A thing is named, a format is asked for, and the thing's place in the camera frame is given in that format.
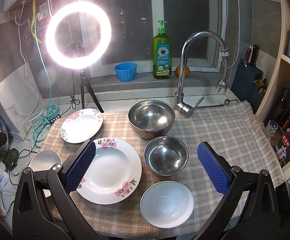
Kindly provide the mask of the white plate gold leaf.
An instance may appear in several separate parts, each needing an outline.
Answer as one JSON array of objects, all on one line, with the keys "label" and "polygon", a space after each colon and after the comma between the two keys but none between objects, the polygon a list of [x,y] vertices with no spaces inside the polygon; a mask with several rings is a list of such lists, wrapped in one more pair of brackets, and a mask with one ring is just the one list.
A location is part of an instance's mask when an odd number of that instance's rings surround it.
[{"label": "white plate gold leaf", "polygon": [[48,171],[55,164],[63,164],[59,154],[54,150],[42,150],[32,158],[29,167],[36,175],[36,172]]}]

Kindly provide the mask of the large pink floral plate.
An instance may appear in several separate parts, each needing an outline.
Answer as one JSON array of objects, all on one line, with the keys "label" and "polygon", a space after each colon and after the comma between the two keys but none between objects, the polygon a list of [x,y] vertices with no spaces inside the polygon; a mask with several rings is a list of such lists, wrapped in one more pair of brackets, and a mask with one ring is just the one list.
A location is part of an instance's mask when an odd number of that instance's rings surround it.
[{"label": "large pink floral plate", "polygon": [[77,187],[86,200],[101,205],[123,201],[137,188],[142,164],[136,150],[117,138],[94,140],[96,153]]}]

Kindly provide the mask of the white pale blue bowl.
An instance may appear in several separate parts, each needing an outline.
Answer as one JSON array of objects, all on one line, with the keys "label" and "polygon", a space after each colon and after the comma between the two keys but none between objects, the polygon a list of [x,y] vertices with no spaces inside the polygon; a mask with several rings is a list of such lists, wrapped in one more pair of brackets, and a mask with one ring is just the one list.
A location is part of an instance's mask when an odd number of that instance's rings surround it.
[{"label": "white pale blue bowl", "polygon": [[161,229],[180,226],[189,219],[193,210],[191,191],[177,181],[161,181],[152,185],[140,200],[144,220]]}]

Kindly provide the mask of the small pink floral plate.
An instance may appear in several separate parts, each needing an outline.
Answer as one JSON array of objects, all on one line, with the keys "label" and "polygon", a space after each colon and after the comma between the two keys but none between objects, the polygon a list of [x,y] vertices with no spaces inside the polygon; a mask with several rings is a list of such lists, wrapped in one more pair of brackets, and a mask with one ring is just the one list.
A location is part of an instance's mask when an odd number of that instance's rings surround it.
[{"label": "small pink floral plate", "polygon": [[60,134],[63,140],[78,144],[92,138],[103,124],[102,113],[93,108],[86,108],[72,113],[63,122]]}]

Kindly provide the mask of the small steel red bowl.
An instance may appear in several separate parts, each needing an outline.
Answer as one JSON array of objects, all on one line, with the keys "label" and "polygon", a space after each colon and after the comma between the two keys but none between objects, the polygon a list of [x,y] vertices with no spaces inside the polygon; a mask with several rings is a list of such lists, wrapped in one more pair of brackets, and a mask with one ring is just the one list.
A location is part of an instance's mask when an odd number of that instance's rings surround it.
[{"label": "small steel red bowl", "polygon": [[158,176],[170,177],[186,166],[189,153],[186,145],[178,138],[161,136],[146,144],[144,161],[149,170]]}]

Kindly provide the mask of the large steel bowl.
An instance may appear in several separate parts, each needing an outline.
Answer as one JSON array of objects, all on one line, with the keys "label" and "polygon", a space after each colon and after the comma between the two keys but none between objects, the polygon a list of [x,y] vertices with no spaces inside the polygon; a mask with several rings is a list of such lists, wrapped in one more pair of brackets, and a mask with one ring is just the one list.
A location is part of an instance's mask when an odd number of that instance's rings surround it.
[{"label": "large steel bowl", "polygon": [[166,135],[173,126],[174,119],[174,109],[160,100],[138,102],[128,112],[133,131],[147,140]]}]

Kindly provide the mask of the black power strip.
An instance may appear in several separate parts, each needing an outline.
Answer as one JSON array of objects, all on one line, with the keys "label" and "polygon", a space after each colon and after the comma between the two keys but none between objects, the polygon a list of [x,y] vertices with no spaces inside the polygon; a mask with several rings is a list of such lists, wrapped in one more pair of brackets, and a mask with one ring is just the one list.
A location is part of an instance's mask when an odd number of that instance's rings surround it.
[{"label": "black power strip", "polygon": [[58,114],[57,116],[55,116],[54,118],[52,118],[50,121],[49,121],[49,124],[52,125],[57,119],[61,118],[61,115]]}]

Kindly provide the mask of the red black box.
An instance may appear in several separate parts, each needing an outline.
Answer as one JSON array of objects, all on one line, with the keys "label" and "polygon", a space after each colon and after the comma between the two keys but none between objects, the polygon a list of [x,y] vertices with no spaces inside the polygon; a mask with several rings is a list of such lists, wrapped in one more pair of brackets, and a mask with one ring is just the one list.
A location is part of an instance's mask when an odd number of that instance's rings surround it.
[{"label": "red black box", "polygon": [[290,128],[282,134],[279,141],[274,145],[276,157],[279,161],[290,161]]}]

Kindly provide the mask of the small drinking glass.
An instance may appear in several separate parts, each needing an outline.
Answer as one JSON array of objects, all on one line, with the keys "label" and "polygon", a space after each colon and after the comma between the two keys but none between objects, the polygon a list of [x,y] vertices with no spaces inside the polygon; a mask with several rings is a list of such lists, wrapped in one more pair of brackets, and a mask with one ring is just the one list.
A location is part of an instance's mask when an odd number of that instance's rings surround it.
[{"label": "small drinking glass", "polygon": [[267,138],[272,137],[278,129],[278,123],[274,120],[270,120],[264,130],[264,134]]}]

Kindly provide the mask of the checkered beige table cloth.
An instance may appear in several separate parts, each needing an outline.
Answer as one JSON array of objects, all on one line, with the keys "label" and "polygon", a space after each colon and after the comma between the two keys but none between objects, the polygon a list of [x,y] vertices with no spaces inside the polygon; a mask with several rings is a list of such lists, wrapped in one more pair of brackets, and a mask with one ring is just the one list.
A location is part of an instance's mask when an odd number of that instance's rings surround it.
[{"label": "checkered beige table cloth", "polygon": [[189,151],[185,168],[174,181],[184,184],[194,197],[194,210],[182,225],[159,229],[148,224],[140,213],[140,200],[151,185],[162,180],[144,166],[141,181],[130,197],[112,205],[98,205],[71,193],[74,203],[92,228],[105,236],[122,238],[165,238],[199,231],[219,204],[222,195],[213,187],[197,158],[197,146],[208,142],[230,165],[245,172],[270,172],[275,186],[285,177],[267,138],[247,102],[226,107],[196,110],[190,118],[176,113],[169,135],[180,139]]}]

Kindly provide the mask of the dark bottle on shelf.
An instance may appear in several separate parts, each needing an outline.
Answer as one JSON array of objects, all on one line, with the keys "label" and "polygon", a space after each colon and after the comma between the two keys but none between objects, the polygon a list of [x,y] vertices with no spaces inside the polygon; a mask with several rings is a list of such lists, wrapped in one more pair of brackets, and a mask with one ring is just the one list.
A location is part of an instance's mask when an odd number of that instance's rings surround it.
[{"label": "dark bottle on shelf", "polygon": [[272,119],[277,123],[280,122],[283,117],[285,111],[287,110],[288,104],[290,101],[290,89],[284,87],[280,96],[280,99],[276,102],[274,106],[274,113],[272,115]]}]

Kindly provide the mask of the black tripod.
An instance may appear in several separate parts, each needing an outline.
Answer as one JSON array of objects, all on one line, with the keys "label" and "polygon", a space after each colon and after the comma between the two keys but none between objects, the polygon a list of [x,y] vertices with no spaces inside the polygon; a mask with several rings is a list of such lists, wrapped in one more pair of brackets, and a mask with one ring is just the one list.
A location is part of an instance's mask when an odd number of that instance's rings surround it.
[{"label": "black tripod", "polygon": [[101,107],[101,104],[99,103],[99,100],[97,99],[96,94],[93,91],[93,88],[90,83],[90,78],[87,76],[85,70],[83,69],[80,70],[79,74],[80,74],[80,95],[81,95],[82,109],[85,109],[85,90],[87,89],[94,103],[96,104],[98,110],[101,113],[104,113],[104,110]]}]

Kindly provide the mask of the dark blue knife block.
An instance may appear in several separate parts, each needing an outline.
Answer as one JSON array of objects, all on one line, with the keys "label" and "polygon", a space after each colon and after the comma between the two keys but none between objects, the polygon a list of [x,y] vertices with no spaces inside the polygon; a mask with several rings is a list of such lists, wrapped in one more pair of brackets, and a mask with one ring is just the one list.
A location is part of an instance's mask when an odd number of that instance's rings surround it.
[{"label": "dark blue knife block", "polygon": [[251,105],[254,114],[267,89],[267,79],[263,78],[263,71],[256,67],[258,53],[257,44],[246,51],[243,63],[238,65],[231,88],[240,101],[247,101]]}]

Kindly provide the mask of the blue silicone cup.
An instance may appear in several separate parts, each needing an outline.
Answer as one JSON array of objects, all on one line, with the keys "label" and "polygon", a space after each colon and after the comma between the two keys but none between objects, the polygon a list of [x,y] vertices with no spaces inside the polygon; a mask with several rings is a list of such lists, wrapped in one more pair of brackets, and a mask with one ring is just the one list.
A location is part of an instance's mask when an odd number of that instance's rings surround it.
[{"label": "blue silicone cup", "polygon": [[124,62],[116,65],[114,69],[120,81],[130,82],[136,77],[137,64],[133,62]]}]

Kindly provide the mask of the green dish soap bottle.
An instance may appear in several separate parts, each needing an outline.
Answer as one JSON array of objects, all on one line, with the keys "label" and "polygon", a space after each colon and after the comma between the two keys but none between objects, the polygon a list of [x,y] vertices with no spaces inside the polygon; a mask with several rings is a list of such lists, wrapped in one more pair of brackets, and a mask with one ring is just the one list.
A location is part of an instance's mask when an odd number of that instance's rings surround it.
[{"label": "green dish soap bottle", "polygon": [[158,20],[160,27],[152,39],[153,75],[155,79],[169,79],[172,73],[172,40],[166,34],[167,21]]}]

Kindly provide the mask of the black clamp mount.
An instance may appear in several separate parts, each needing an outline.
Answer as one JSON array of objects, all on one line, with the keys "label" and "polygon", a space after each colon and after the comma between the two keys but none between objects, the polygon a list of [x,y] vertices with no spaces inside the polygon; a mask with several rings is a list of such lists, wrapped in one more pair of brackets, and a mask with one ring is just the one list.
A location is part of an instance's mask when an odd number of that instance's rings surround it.
[{"label": "black clamp mount", "polygon": [[8,171],[14,170],[18,164],[19,151],[16,148],[2,150],[1,161],[5,164]]}]

